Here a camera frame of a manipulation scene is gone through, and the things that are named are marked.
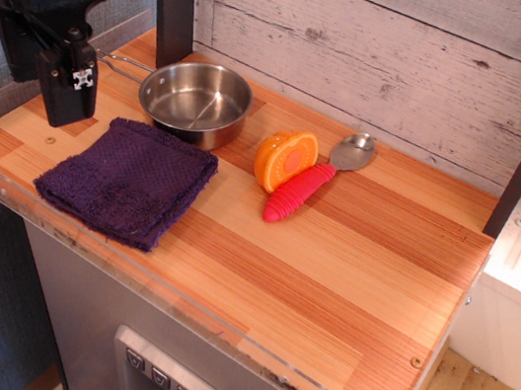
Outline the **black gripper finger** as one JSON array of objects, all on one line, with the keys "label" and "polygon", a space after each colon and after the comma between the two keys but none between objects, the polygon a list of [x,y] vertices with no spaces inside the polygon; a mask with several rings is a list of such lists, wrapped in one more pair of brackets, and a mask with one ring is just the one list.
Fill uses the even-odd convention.
[{"label": "black gripper finger", "polygon": [[49,38],[35,13],[14,0],[0,0],[0,41],[15,82],[39,80],[39,55]]},{"label": "black gripper finger", "polygon": [[96,52],[83,30],[69,28],[64,35],[36,59],[41,96],[52,127],[89,119],[96,106]]}]

